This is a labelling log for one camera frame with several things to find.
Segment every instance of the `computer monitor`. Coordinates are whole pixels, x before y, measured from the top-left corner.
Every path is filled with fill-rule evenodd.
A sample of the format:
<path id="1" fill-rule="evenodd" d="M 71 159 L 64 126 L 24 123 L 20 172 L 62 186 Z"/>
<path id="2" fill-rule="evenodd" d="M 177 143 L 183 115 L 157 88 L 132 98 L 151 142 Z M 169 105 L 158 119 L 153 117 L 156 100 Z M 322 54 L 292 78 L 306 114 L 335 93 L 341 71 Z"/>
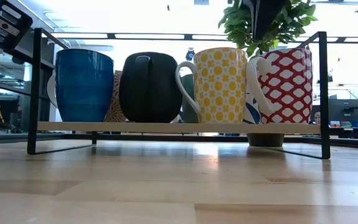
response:
<path id="1" fill-rule="evenodd" d="M 328 99 L 330 121 L 358 121 L 358 109 L 349 111 L 346 109 L 358 106 L 358 100 Z"/>

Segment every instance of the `metal rack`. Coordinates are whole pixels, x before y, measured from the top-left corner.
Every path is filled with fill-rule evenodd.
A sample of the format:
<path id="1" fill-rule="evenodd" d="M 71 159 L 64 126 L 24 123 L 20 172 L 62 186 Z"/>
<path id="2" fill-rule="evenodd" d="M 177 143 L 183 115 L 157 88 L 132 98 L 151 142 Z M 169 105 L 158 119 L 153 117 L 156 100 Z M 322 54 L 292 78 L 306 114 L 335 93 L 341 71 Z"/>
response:
<path id="1" fill-rule="evenodd" d="M 321 155 L 314 156 L 300 152 L 286 151 L 276 148 L 268 148 L 274 151 L 287 152 L 300 156 L 308 156 L 317 159 L 329 159 L 331 157 L 329 145 L 329 118 L 328 118 L 328 65 L 327 65 L 327 33 L 317 32 L 308 40 L 302 42 L 298 48 L 306 48 L 310 43 L 319 45 L 319 80 L 320 80 L 320 107 L 321 125 L 309 124 L 153 124 L 153 123 L 68 123 L 68 122 L 38 122 L 39 112 L 39 88 L 40 88 L 40 69 L 42 53 L 42 34 L 59 46 L 67 49 L 68 47 L 56 39 L 54 36 L 43 30 L 34 30 L 34 52 L 31 83 L 30 101 L 30 125 L 29 136 L 27 139 L 27 153 L 31 155 L 45 154 L 50 152 L 66 151 L 82 147 L 95 146 L 98 139 L 106 139 L 105 136 L 98 134 L 98 131 L 127 131 L 141 133 L 187 133 L 187 132 L 220 132 L 220 133 L 282 133 L 282 134 L 320 134 L 321 135 Z M 89 131 L 92 134 L 80 135 L 69 134 L 69 139 L 91 139 L 91 144 L 78 147 L 69 147 L 52 151 L 37 151 L 37 131 Z M 209 141 L 214 138 L 206 136 L 192 136 L 194 140 Z M 134 140 L 128 136 L 115 135 L 110 139 L 114 140 Z M 184 141 L 183 136 L 158 136 L 159 141 Z M 142 136 L 139 140 L 156 140 L 156 136 Z"/>

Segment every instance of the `ceiling light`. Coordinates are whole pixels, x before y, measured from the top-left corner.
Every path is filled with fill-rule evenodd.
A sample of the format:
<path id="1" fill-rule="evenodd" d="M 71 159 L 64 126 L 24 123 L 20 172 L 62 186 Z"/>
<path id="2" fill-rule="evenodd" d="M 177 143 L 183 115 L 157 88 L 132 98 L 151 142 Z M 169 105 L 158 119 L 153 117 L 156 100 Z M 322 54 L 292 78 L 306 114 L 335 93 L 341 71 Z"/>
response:
<path id="1" fill-rule="evenodd" d="M 310 37 L 297 37 L 296 38 L 296 41 L 302 41 L 302 42 L 304 42 L 304 41 L 306 41 L 306 40 L 308 40 Z M 337 37 L 327 37 L 327 42 L 336 42 L 338 40 L 338 38 Z"/>
<path id="2" fill-rule="evenodd" d="M 115 34 L 117 39 L 178 39 L 185 38 L 183 34 Z"/>
<path id="3" fill-rule="evenodd" d="M 342 4 L 342 5 L 358 5 L 358 1 L 352 0 L 325 0 L 325 1 L 311 1 L 312 4 Z"/>
<path id="4" fill-rule="evenodd" d="M 97 34 L 97 33 L 51 33 L 56 38 L 64 39 L 107 39 L 107 34 Z"/>
<path id="5" fill-rule="evenodd" d="M 226 35 L 193 35 L 195 40 L 227 40 Z"/>

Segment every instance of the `brown patterned mug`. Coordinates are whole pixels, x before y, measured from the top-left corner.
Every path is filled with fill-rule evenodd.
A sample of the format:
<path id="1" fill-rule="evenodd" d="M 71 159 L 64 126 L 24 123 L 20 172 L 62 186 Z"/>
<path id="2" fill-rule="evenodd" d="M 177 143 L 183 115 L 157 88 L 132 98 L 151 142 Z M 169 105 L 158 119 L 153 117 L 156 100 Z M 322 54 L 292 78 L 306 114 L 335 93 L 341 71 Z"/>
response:
<path id="1" fill-rule="evenodd" d="M 114 89 L 110 101 L 110 107 L 104 118 L 104 122 L 125 122 L 126 118 L 119 105 L 119 82 L 121 81 L 122 71 L 114 72 Z"/>

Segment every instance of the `mug handle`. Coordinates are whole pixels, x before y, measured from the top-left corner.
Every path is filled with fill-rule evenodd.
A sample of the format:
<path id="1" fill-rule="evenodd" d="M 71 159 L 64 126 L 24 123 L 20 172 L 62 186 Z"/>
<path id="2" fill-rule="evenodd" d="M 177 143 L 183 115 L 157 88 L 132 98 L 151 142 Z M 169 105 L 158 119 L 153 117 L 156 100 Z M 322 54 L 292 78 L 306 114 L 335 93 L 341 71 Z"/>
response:
<path id="1" fill-rule="evenodd" d="M 190 68 L 192 74 L 193 74 L 193 81 L 194 81 L 194 75 L 197 72 L 196 65 L 194 65 L 191 62 L 182 62 L 177 66 L 177 69 L 175 71 L 175 80 L 177 81 L 177 85 L 179 87 L 179 90 L 183 94 L 183 96 L 186 98 L 187 102 L 191 105 L 191 107 L 196 111 L 197 114 L 201 114 L 201 107 L 200 105 L 194 101 L 191 96 L 186 92 L 185 87 L 183 87 L 183 84 L 180 80 L 180 74 L 179 71 L 182 67 L 188 67 Z"/>
<path id="2" fill-rule="evenodd" d="M 48 93 L 50 102 L 51 102 L 56 108 L 58 108 L 58 107 L 57 107 L 56 94 L 55 94 L 55 90 L 56 90 L 55 80 L 56 80 L 56 74 L 55 74 L 55 71 L 53 71 L 53 74 L 52 74 L 52 76 L 49 78 L 48 83 L 47 83 L 47 93 Z"/>
<path id="3" fill-rule="evenodd" d="M 143 92 L 143 95 L 139 98 L 139 103 L 142 105 L 142 108 L 147 108 L 149 105 L 147 99 L 149 97 L 149 68 L 151 66 L 151 58 L 146 55 L 140 55 L 136 57 L 135 59 L 135 71 L 140 76 L 140 80 L 138 82 L 140 83 L 139 88 L 141 88 L 141 92 Z M 148 117 L 148 111 L 142 111 L 140 112 L 143 115 L 143 119 L 147 119 Z"/>
<path id="4" fill-rule="evenodd" d="M 254 97 L 258 102 L 260 112 L 267 116 L 271 115 L 274 111 L 260 87 L 258 76 L 266 75 L 270 66 L 271 63 L 268 60 L 258 57 L 248 62 L 246 72 L 247 82 L 249 83 L 248 87 L 251 89 L 252 94 L 254 94 Z"/>

